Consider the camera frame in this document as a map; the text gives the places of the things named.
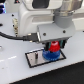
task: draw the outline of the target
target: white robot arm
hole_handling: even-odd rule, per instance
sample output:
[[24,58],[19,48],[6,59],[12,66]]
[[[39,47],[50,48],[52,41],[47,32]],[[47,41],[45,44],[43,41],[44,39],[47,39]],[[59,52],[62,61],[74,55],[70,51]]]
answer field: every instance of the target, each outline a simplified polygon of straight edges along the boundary
[[40,42],[73,36],[76,29],[72,17],[74,11],[81,8],[82,1],[42,0],[40,3],[39,0],[23,0],[19,8],[18,36],[37,33]]

